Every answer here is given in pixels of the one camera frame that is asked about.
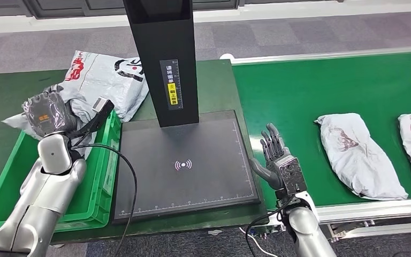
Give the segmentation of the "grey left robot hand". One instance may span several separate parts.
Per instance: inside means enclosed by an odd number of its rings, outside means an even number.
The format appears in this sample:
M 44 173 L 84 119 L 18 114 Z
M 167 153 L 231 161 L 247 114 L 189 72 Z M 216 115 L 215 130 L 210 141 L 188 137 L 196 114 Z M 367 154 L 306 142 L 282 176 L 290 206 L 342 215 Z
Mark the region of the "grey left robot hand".
M 28 98 L 23 102 L 22 109 L 38 136 L 72 132 L 77 128 L 77 119 L 70 104 L 64 102 L 57 90 L 43 91 Z

